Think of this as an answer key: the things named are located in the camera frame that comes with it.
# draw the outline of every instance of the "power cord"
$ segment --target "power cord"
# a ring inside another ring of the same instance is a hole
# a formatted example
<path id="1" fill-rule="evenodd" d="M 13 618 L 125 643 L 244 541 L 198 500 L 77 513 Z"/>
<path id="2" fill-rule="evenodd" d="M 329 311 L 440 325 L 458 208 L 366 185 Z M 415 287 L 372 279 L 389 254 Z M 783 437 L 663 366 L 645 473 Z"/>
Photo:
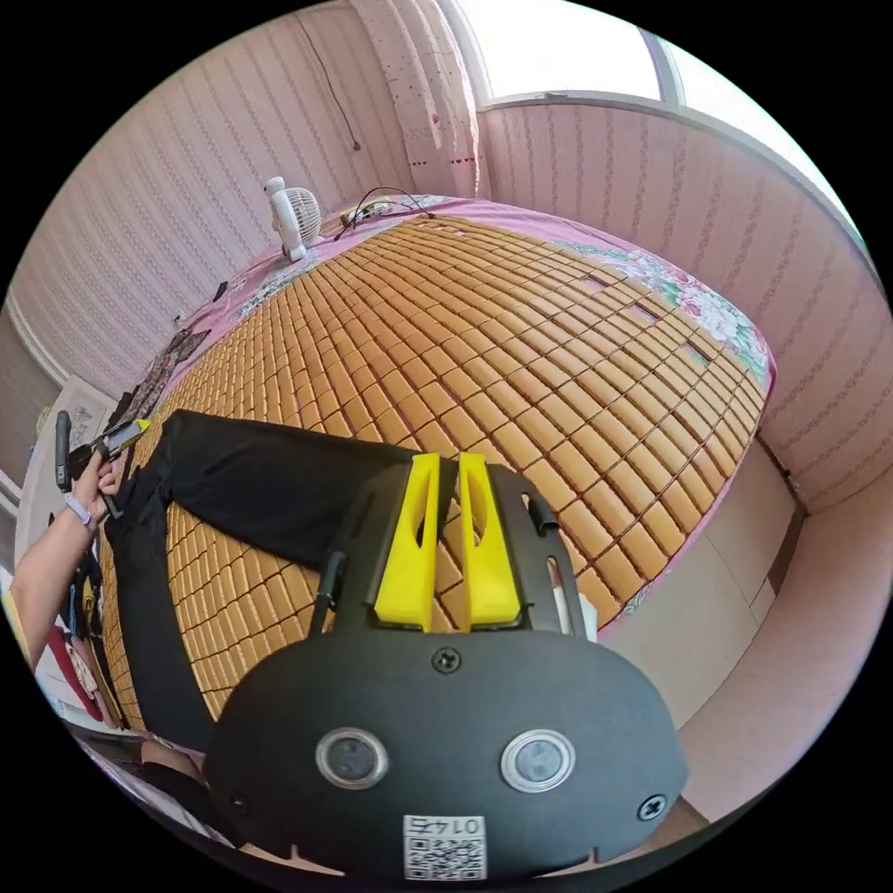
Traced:
<path id="1" fill-rule="evenodd" d="M 332 99 L 335 101 L 335 104 L 338 106 L 339 112 L 341 112 L 341 117 L 344 119 L 344 124 L 347 127 L 347 132 L 351 135 L 351 139 L 353 140 L 353 150 L 355 152 L 359 152 L 363 147 L 360 145 L 359 140 L 356 136 L 353 135 L 353 130 L 351 129 L 351 122 L 347 120 L 347 114 L 344 112 L 344 108 L 341 106 L 341 103 L 338 100 L 338 95 L 335 93 L 335 88 L 332 86 L 332 79 L 328 76 L 328 70 L 326 65 L 323 63 L 320 58 L 319 53 L 316 51 L 316 46 L 313 43 L 310 35 L 307 33 L 307 29 L 304 27 L 304 23 L 300 20 L 300 16 L 296 16 L 298 19 L 298 25 L 300 25 L 300 29 L 304 32 L 304 37 L 307 40 L 307 43 L 310 44 L 310 49 L 313 51 L 313 54 L 316 56 L 316 61 L 319 62 L 319 67 L 323 70 L 323 74 L 326 76 L 326 82 L 328 83 L 329 92 L 332 94 Z"/>
<path id="2" fill-rule="evenodd" d="M 431 211 L 425 210 L 425 208 L 423 208 L 419 204 L 419 199 L 416 198 L 416 196 L 413 195 L 412 193 L 408 193 L 405 189 L 400 189 L 399 186 L 375 186 L 372 189 L 370 189 L 359 200 L 359 202 L 356 205 L 356 208 L 353 210 L 353 214 L 348 219 L 348 221 L 341 227 L 340 233 L 338 233 L 338 235 L 336 235 L 335 238 L 332 239 L 333 242 L 337 242 L 345 234 L 345 232 L 347 232 L 347 228 L 351 224 L 353 224 L 353 230 L 356 232 L 357 217 L 359 216 L 360 208 L 363 206 L 364 202 L 368 199 L 368 197 L 370 195 L 372 195 L 373 193 L 377 192 L 379 189 L 386 189 L 389 193 L 403 193 L 403 195 L 405 195 L 419 209 L 419 211 L 421 211 L 422 214 L 428 215 L 428 220 L 434 219 L 434 214 Z M 394 202 L 394 204 L 403 205 L 403 207 L 410 207 L 409 205 L 406 205 L 403 202 Z"/>

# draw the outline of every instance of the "bamboo mat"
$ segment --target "bamboo mat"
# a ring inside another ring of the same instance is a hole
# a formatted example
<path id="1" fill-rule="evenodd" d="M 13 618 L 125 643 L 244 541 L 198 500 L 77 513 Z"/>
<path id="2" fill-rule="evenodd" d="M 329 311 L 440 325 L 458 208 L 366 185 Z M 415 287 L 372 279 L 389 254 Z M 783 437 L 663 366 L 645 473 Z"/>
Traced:
<path id="1" fill-rule="evenodd" d="M 535 238 L 409 220 L 295 279 L 201 358 L 178 408 L 267 420 L 522 472 L 558 513 L 580 591 L 613 620 L 710 511 L 766 394 L 696 322 Z M 459 509 L 439 547 L 434 629 L 464 623 Z M 209 710 L 259 660 L 305 635 L 314 573 L 168 512 L 170 588 Z M 105 641 L 141 727 L 105 548 Z"/>

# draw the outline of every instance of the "screw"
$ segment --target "screw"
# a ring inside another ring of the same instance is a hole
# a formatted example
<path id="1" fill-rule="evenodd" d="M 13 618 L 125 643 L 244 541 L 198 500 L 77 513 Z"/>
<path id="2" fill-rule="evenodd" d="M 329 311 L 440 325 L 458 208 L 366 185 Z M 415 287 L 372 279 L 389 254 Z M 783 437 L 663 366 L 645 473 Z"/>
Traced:
<path id="1" fill-rule="evenodd" d="M 431 665 L 439 673 L 454 673 L 461 663 L 461 654 L 455 648 L 438 648 L 431 657 Z"/>
<path id="2" fill-rule="evenodd" d="M 639 807 L 639 820 L 652 821 L 667 808 L 667 798 L 662 793 L 656 793 Z"/>
<path id="3" fill-rule="evenodd" d="M 248 801 L 240 794 L 232 794 L 230 796 L 230 803 L 233 805 L 233 809 L 235 809 L 237 812 L 240 812 L 243 815 L 248 812 Z"/>

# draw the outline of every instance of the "electric fan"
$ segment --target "electric fan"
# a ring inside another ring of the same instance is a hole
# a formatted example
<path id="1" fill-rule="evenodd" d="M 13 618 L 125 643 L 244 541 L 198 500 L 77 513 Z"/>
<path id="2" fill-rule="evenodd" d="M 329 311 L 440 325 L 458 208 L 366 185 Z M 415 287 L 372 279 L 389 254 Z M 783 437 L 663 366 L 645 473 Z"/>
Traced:
<path id="1" fill-rule="evenodd" d="M 301 260 L 319 235 L 321 218 L 315 196 L 300 187 L 286 189 L 281 177 L 267 180 L 263 191 L 273 206 L 273 228 L 282 239 L 283 255 L 292 262 Z"/>

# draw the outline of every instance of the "wristwatch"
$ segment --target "wristwatch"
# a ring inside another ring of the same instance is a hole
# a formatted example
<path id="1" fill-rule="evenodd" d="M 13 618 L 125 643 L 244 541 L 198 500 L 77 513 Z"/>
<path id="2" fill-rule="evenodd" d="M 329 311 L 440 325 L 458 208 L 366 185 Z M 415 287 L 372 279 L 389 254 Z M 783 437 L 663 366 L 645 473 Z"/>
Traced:
<path id="1" fill-rule="evenodd" d="M 96 521 L 93 515 L 71 494 L 65 494 L 65 504 L 81 519 L 81 523 L 90 533 L 96 533 Z"/>

